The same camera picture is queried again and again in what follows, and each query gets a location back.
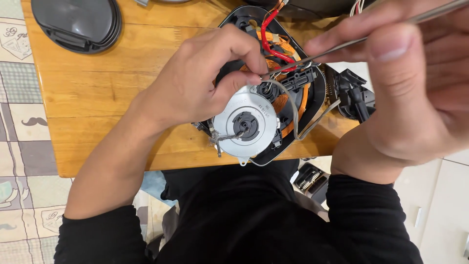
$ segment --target gray wire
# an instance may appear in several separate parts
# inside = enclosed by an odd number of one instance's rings
[[[288,100],[290,101],[290,105],[291,105],[292,111],[293,111],[293,121],[292,121],[293,122],[293,135],[294,135],[295,139],[298,140],[298,141],[302,141],[308,135],[308,133],[321,121],[321,119],[327,113],[329,113],[332,109],[334,109],[336,106],[338,106],[340,104],[340,100],[337,100],[336,102],[331,104],[321,114],[321,116],[318,119],[316,119],[316,121],[314,121],[314,123],[312,123],[309,127],[307,127],[306,129],[303,130],[303,132],[300,136],[300,135],[298,135],[298,116],[299,116],[298,109],[296,108],[295,100],[293,100],[293,97],[291,96],[290,92],[285,88],[285,86],[283,86],[280,82],[278,82],[276,80],[268,79],[268,80],[262,80],[262,82],[275,84],[276,86],[280,87],[280,89],[282,89],[283,92],[285,92],[286,95],[288,95]]]

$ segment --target red wire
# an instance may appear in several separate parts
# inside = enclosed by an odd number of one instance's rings
[[[285,56],[284,54],[280,53],[280,52],[277,52],[275,50],[271,50],[270,49],[270,45],[269,45],[269,42],[267,42],[267,38],[265,37],[265,31],[267,30],[267,25],[270,24],[270,22],[272,22],[272,20],[274,19],[274,17],[279,13],[279,11],[276,9],[272,12],[272,14],[270,14],[270,16],[264,21],[264,23],[262,23],[262,26],[261,26],[261,36],[262,36],[262,47],[267,51],[269,52],[270,54],[280,58],[280,59],[283,59],[284,61],[288,62],[288,63],[294,63],[294,59],[288,57],[288,56]],[[283,70],[283,72],[289,72],[289,71],[294,71],[296,69],[296,66],[292,67],[292,68],[289,68],[289,69],[286,69],[286,70]]]

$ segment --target tweezers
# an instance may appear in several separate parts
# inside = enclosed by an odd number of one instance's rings
[[[440,6],[440,7],[437,7],[435,9],[432,9],[430,11],[427,11],[425,13],[422,13],[420,15],[417,15],[417,16],[414,16],[408,20],[406,20],[405,22],[406,23],[412,23],[412,24],[419,24],[421,22],[424,22],[424,21],[427,21],[427,20],[431,20],[435,17],[438,17],[438,16],[442,16],[446,13],[449,13],[451,11],[454,11],[456,9],[460,9],[466,5],[469,4],[469,0],[454,0],[452,2],[449,2],[443,6]],[[344,43],[344,44],[341,44],[341,45],[338,45],[334,48],[331,48],[330,50],[324,52],[324,53],[321,53],[319,55],[314,55],[314,56],[311,56],[311,57],[308,57],[306,59],[302,59],[300,61],[297,61],[295,63],[290,63],[286,66],[283,66],[279,69],[276,69],[276,70],[273,70],[273,71],[270,71],[264,75],[261,75],[262,77],[264,76],[271,76],[272,74],[275,74],[275,73],[278,73],[278,72],[281,72],[283,70],[286,70],[286,69],[289,69],[289,68],[292,68],[296,65],[299,65],[299,64],[302,64],[302,63],[305,63],[305,62],[309,62],[309,61],[312,61],[314,59],[317,59],[319,57],[322,57],[324,55],[327,55],[329,53],[332,53],[334,51],[337,51],[337,50],[340,50],[340,49],[343,49],[345,47],[348,47],[350,45],[353,45],[353,44],[356,44],[356,43],[360,43],[360,42],[364,42],[366,39],[368,39],[368,37],[364,37],[362,39],[356,39],[356,40],[352,40],[352,41],[349,41],[347,43]]]

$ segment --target forearm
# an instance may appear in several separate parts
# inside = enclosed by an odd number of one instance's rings
[[[365,124],[346,133],[332,155],[331,173],[344,174],[377,184],[393,183],[405,162],[377,151],[369,142]]]
[[[89,218],[132,203],[148,154],[164,130],[148,124],[138,110],[131,105],[82,166],[68,195],[67,218]]]

